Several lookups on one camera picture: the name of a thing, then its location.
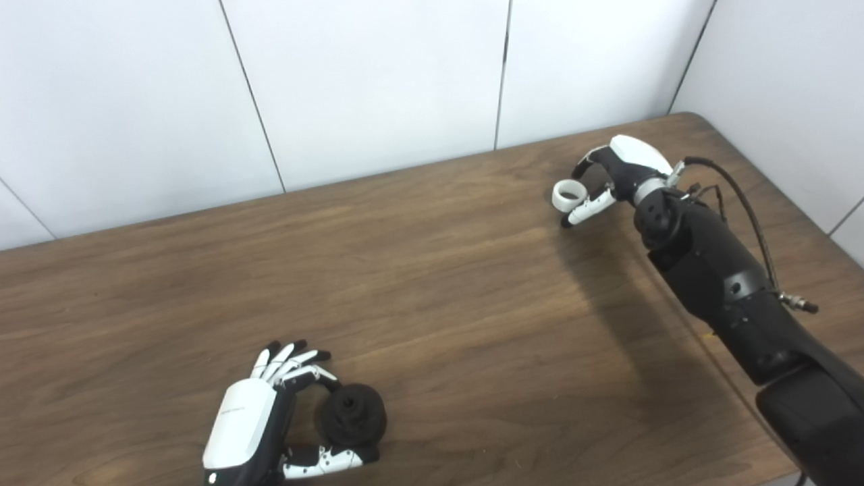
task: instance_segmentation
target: panel seam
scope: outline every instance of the panel seam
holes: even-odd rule
[[[273,153],[273,145],[270,144],[270,136],[267,135],[267,128],[264,126],[264,119],[261,118],[261,110],[258,109],[258,102],[255,100],[255,93],[252,91],[252,84],[249,82],[249,75],[246,73],[246,66],[243,64],[243,58],[240,57],[240,49],[237,47],[237,40],[234,38],[234,31],[231,29],[231,22],[228,21],[228,13],[225,10],[225,4],[219,0],[219,8],[222,9],[222,16],[225,18],[225,26],[228,28],[228,35],[231,36],[231,44],[234,46],[234,54],[237,55],[237,61],[240,63],[240,70],[243,71],[243,79],[246,81],[246,87],[249,89],[249,97],[252,99],[252,106],[255,107],[255,114],[258,116],[258,123],[261,125],[261,132],[264,133],[264,141],[267,143],[267,150],[270,152],[270,160],[273,161],[273,167],[276,168],[276,175],[279,177],[279,184],[282,186],[282,192],[288,192],[285,189],[285,181],[282,179],[282,171],[279,170],[279,164],[276,163],[276,155]]]
[[[504,30],[504,55],[501,58],[501,82],[498,86],[498,112],[495,115],[495,138],[492,150],[498,149],[498,134],[501,127],[501,101],[504,98],[504,75],[507,71],[507,51],[510,48],[510,18],[513,12],[513,0],[507,3],[507,25]]]
[[[39,223],[43,228],[45,228],[45,231],[47,231],[48,234],[51,235],[52,239],[57,240],[57,235],[55,235],[54,232],[48,228],[48,225],[46,225],[45,222],[42,221],[39,216],[37,216],[36,213],[33,212],[33,209],[30,209],[30,206],[28,206],[24,202],[24,200],[21,199],[21,197],[19,197],[18,194],[14,190],[12,190],[11,187],[9,187],[9,184],[7,184],[6,181],[0,178],[0,184],[2,184],[6,188],[6,190],[8,190],[9,193],[12,194],[12,196],[15,197],[15,199],[18,200],[19,203],[21,203],[22,206],[24,206],[24,209],[27,209],[27,212],[30,213],[31,216],[33,216],[33,219],[35,219],[37,223]]]
[[[843,223],[845,223],[846,220],[849,219],[849,216],[851,216],[852,213],[854,213],[855,210],[858,209],[858,207],[860,207],[861,204],[862,204],[863,202],[864,202],[864,197],[862,197],[862,198],[861,198],[861,199],[860,199],[860,200],[859,200],[859,201],[858,201],[858,202],[857,202],[857,203],[852,207],[852,209],[850,209],[849,212],[846,213],[846,215],[844,215],[844,216],[840,219],[840,221],[839,221],[836,225],[834,225],[834,227],[831,228],[831,231],[828,232],[828,236],[830,237],[830,236],[834,235],[834,232],[837,231],[838,229],[840,229],[841,226],[843,226]]]
[[[708,21],[711,20],[711,15],[714,14],[714,7],[717,6],[717,0],[714,0],[711,3],[711,8],[708,9],[708,14],[705,16],[705,23],[702,24],[702,30],[699,31],[699,36],[696,37],[696,45],[693,46],[693,50],[690,51],[690,58],[687,59],[687,66],[684,67],[684,72],[681,74],[681,79],[678,80],[678,86],[675,88],[675,94],[672,95],[672,101],[669,103],[669,109],[666,110],[666,114],[672,113],[672,106],[675,105],[675,100],[678,99],[678,93],[681,92],[681,86],[684,84],[684,78],[687,77],[687,72],[690,70],[690,65],[693,64],[693,58],[696,57],[696,50],[699,48],[699,44],[702,42],[702,36],[705,35],[705,28],[708,26]]]

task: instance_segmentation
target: metal connector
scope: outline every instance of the metal connector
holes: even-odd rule
[[[681,173],[684,172],[685,167],[686,166],[684,165],[683,160],[678,161],[678,163],[675,164],[675,168],[672,169],[672,173],[669,174],[669,177],[666,177],[667,188],[674,188],[678,184],[678,181],[681,179]]]
[[[786,304],[790,309],[793,310],[803,310],[804,312],[809,312],[810,314],[816,314],[819,311],[819,306],[813,304],[812,302],[804,299],[804,297],[787,294],[786,292],[780,292],[778,294],[778,298],[780,302]]]

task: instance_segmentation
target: wood grain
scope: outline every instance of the wood grain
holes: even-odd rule
[[[858,356],[861,270],[710,126],[675,115],[0,253],[0,483],[199,483],[222,393],[274,338],[332,351],[390,416],[381,462],[310,483],[792,471],[647,265],[632,209],[559,229],[552,184],[620,132],[746,182],[781,278],[836,309],[820,337]],[[305,392],[292,442],[317,440],[324,396]]]

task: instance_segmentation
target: white ring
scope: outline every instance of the white ring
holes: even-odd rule
[[[564,197],[565,194],[575,196],[575,199]],[[588,189],[585,189],[585,186],[581,182],[574,181],[573,179],[558,181],[555,187],[552,188],[552,206],[555,206],[555,209],[562,213],[569,213],[587,198]]]

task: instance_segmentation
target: black cable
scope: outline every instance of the black cable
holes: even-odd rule
[[[723,179],[726,179],[726,182],[728,182],[729,186],[732,187],[732,190],[735,191],[735,195],[737,195],[738,199],[741,201],[741,206],[744,207],[747,217],[750,218],[750,224],[753,225],[753,232],[756,233],[756,240],[759,242],[759,249],[762,251],[762,259],[765,261],[765,270],[768,274],[768,280],[771,281],[774,289],[777,289],[777,274],[774,272],[774,262],[771,260],[771,254],[768,252],[768,243],[765,241],[765,235],[762,233],[762,226],[759,224],[759,220],[756,219],[756,213],[753,211],[753,206],[750,206],[750,201],[747,199],[747,196],[744,195],[744,191],[741,190],[738,183],[729,175],[728,172],[726,172],[725,169],[717,165],[711,159],[704,157],[685,157],[683,162],[685,166],[701,165],[713,169],[715,172],[720,174]]]
[[[713,186],[703,188],[701,191],[699,191],[699,194],[697,194],[693,199],[695,199],[696,201],[701,200],[702,196],[711,189],[713,189],[714,192],[717,194],[717,212],[720,213],[720,219],[724,223],[728,223],[726,219],[726,207],[723,206],[723,193],[720,191],[720,186],[714,184]]]
[[[801,476],[798,477],[795,486],[804,486],[804,483],[807,483],[807,474],[804,471],[801,471]]]

